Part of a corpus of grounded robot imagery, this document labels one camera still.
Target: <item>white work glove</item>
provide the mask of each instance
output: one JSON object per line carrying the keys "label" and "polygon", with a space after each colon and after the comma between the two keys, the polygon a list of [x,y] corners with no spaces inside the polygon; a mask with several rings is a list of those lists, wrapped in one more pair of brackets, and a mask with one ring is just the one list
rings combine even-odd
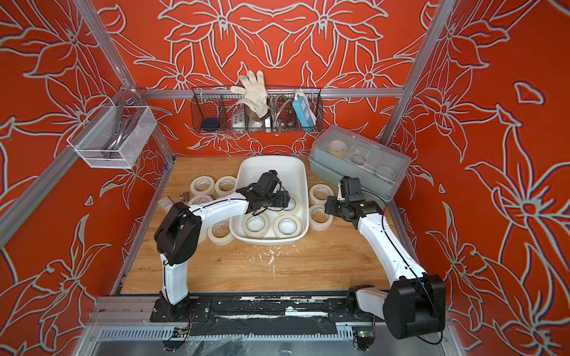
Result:
{"label": "white work glove", "polygon": [[269,110],[263,72],[257,71],[257,78],[255,78],[253,71],[247,71],[247,76],[240,75],[239,80],[242,82],[243,88],[236,86],[230,88],[234,94],[243,94],[243,99],[239,99],[237,104],[246,104],[251,111],[262,118]]}

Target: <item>plastic storage box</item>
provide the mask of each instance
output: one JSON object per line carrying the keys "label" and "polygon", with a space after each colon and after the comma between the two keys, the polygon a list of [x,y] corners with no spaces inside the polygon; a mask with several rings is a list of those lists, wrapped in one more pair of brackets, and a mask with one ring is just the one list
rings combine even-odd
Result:
{"label": "plastic storage box", "polygon": [[329,127],[313,144],[311,172],[335,186],[347,175],[360,178],[362,188],[394,198],[412,159],[336,125]]}

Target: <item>orange wall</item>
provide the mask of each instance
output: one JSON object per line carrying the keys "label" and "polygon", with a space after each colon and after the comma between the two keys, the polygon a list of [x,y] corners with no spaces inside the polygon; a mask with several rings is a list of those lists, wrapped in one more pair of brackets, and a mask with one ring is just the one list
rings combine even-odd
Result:
{"label": "orange wall", "polygon": [[60,2],[0,5],[0,215],[119,87],[77,10]]}
{"label": "orange wall", "polygon": [[[119,87],[72,4],[0,3],[0,215]],[[0,354],[72,353],[164,167],[150,140],[133,170],[91,169],[81,159],[70,168],[1,249]]]}
{"label": "orange wall", "polygon": [[[237,83],[263,70],[268,85],[320,88],[402,86],[437,1],[94,0],[140,88],[191,89]],[[325,100],[325,127],[377,138],[396,103]],[[190,103],[150,101],[179,156],[306,154],[314,135],[197,134]]]}
{"label": "orange wall", "polygon": [[568,2],[459,1],[393,137],[470,355],[570,353],[569,31]]}

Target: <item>dark round object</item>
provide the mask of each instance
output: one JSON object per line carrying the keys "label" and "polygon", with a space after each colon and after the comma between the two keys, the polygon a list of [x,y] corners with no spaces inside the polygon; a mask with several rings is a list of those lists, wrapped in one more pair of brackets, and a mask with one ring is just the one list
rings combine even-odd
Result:
{"label": "dark round object", "polygon": [[215,132],[219,129],[219,120],[216,117],[208,117],[202,121],[202,129],[206,132]]}
{"label": "dark round object", "polygon": [[366,157],[364,157],[362,154],[360,153],[352,153],[350,155],[349,160],[354,163],[355,165],[358,166],[362,166],[363,164],[365,164],[367,162]]}

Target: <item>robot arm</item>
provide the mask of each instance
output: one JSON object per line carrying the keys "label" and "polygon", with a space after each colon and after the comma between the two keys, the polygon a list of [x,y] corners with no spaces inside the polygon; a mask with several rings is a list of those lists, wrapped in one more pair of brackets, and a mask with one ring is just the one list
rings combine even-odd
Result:
{"label": "robot arm", "polygon": [[341,199],[328,197],[325,212],[352,222],[366,238],[382,263],[390,291],[374,287],[355,292],[357,308],[386,321],[397,339],[443,331],[445,284],[426,271],[405,251],[374,201],[365,201],[360,180],[340,180]]}
{"label": "robot arm", "polygon": [[188,295],[188,260],[198,246],[200,232],[216,222],[256,211],[264,207],[287,207],[286,190],[274,191],[281,181],[277,172],[263,173],[257,183],[240,188],[213,202],[172,206],[154,235],[162,262],[161,298],[176,306]]}

